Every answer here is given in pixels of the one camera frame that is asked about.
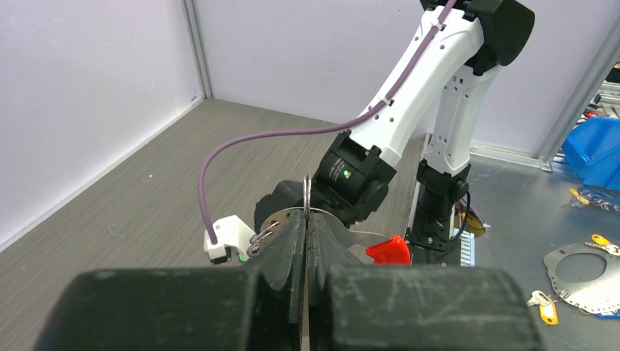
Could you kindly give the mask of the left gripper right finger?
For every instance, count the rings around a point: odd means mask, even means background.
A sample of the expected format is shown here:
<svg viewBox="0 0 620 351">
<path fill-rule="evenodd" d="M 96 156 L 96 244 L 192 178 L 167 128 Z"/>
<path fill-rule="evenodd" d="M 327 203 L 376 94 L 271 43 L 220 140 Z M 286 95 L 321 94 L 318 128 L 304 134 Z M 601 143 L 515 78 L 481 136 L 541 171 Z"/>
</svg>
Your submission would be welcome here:
<svg viewBox="0 0 620 351">
<path fill-rule="evenodd" d="M 521 288 L 495 268 L 366 265 L 308 223 L 312 350 L 541 350 Z"/>
</svg>

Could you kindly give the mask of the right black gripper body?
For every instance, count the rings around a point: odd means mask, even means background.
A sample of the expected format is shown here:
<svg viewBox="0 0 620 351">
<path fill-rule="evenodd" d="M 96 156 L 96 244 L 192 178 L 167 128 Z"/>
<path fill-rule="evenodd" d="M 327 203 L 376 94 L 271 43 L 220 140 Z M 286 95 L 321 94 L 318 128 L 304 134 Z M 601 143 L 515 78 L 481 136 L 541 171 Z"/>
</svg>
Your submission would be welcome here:
<svg viewBox="0 0 620 351">
<path fill-rule="evenodd" d="M 286 208 L 301 207 L 303 201 L 303 183 L 284 180 L 277 183 L 274 190 L 262 197 L 254 210 L 254 231 L 261 230 L 263 222 L 272 214 Z"/>
</svg>

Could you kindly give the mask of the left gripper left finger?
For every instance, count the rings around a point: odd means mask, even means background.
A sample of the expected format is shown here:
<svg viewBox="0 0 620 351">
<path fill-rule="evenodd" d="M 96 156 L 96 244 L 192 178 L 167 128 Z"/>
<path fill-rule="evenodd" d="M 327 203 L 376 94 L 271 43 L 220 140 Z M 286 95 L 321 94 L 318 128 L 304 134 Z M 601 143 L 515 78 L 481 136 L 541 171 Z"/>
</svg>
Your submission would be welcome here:
<svg viewBox="0 0 620 351">
<path fill-rule="evenodd" d="M 36 350 L 299 350 L 306 219 L 237 267 L 99 269 L 56 301 Z"/>
</svg>

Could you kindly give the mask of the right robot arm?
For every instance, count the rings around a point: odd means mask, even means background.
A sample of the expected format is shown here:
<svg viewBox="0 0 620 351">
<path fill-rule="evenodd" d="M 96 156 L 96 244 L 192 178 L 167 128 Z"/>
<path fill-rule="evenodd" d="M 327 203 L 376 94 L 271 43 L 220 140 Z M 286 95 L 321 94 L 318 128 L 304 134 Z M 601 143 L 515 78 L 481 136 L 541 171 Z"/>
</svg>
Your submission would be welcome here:
<svg viewBox="0 0 620 351">
<path fill-rule="evenodd" d="M 535 14 L 519 1 L 424 1 L 412 41 L 362 113 L 341 128 L 311 181 L 311 204 L 346 227 L 386 198 L 396 165 L 430 105 L 439 109 L 417 168 L 422 192 L 405 239 L 447 252 L 459 237 L 453 210 L 468 200 L 469 147 L 480 109 L 502 67 L 524 49 Z"/>
</svg>

